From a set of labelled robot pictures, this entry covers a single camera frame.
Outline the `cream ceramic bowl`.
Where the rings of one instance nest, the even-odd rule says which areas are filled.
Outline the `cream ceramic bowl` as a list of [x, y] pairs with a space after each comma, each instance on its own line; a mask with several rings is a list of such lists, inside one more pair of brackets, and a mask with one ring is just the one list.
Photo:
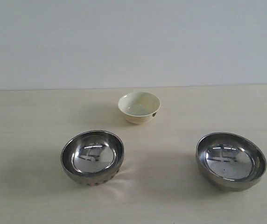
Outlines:
[[118, 100], [118, 109], [125, 120], [135, 125], [151, 121], [160, 107], [160, 99], [149, 92], [127, 93]]

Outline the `stainless steel bowl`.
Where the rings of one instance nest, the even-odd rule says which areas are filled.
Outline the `stainless steel bowl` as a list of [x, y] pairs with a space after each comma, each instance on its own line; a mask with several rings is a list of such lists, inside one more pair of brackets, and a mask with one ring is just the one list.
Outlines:
[[205, 135], [197, 143], [195, 157], [202, 176], [226, 192], [253, 187], [267, 169], [263, 152], [250, 140], [234, 133]]
[[69, 140], [60, 160], [66, 175], [78, 184], [98, 186], [111, 180], [124, 160], [124, 144], [112, 132], [90, 130]]

